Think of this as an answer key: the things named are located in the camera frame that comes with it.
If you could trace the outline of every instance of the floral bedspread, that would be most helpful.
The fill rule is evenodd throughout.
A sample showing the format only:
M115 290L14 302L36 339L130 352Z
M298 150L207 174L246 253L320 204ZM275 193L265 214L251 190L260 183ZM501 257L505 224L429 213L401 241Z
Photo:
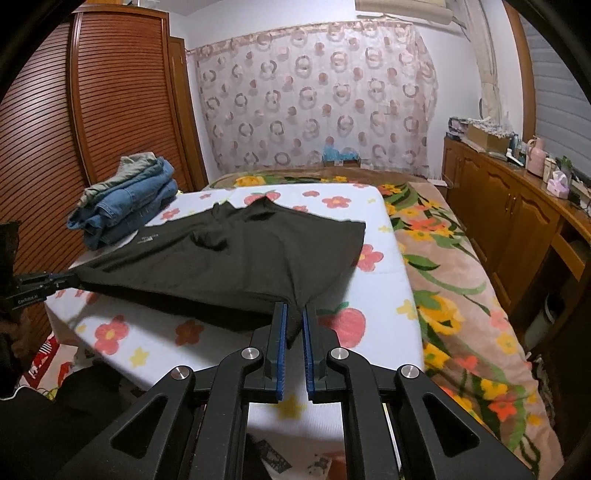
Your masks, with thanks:
M363 181L378 187L417 307L409 302L398 312L420 323L426 373L537 478L549 480L563 457L538 394L538 382L491 282L439 191L422 179L384 184L392 174L354 168L325 178L326 170L293 176L268 173L234 174L210 187L327 181ZM342 470L335 461L333 468L335 474Z

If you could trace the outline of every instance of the cardboard box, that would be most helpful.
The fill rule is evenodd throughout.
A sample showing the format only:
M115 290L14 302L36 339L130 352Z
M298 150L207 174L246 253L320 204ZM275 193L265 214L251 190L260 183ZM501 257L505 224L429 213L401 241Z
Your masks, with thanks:
M474 125L468 127L466 138L484 148L487 152L497 152L501 155L507 153L507 148L509 148L509 143L511 142L510 138L496 137L495 135L486 133L484 130L476 128Z

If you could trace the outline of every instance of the blue gripper pad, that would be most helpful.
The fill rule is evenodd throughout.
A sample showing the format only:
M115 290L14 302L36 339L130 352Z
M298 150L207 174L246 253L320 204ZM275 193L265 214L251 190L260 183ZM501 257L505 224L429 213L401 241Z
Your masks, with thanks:
M285 344L287 341L287 303L281 311L281 333L279 337L279 351L277 352L277 399L283 400L285 388Z
M312 358L312 345L310 342L310 324L308 321L308 311L304 309L302 318L302 337L304 341L304 367L306 369L306 390L308 398L314 396L314 361Z

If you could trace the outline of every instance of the ceiling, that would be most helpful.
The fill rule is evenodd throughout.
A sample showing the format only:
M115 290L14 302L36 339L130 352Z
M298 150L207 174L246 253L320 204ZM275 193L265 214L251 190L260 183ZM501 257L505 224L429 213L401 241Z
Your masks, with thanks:
M160 0L156 3L150 0L139 0L139 4L143 7L144 4L148 8L157 8L158 10L166 10L180 15L190 15L200 8L214 4L219 0Z

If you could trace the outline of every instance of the metal screw cap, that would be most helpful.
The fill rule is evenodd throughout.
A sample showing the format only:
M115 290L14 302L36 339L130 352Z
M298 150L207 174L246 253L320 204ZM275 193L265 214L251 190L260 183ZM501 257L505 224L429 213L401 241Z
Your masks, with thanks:
M337 347L330 351L330 356L337 360L344 360L349 356L349 351L346 348Z
M258 357L260 355L260 352L258 350L258 348L254 348L253 346L250 346L248 348L245 348L242 353L242 358L245 358L246 360L254 360L256 357Z
M172 378L174 378L175 380L184 380L185 378L187 378L189 376L190 373L191 372L188 367L181 365L180 367L174 367L170 371L170 376Z
M402 376L406 378L417 378L419 372L420 370L414 365L404 365L400 370Z

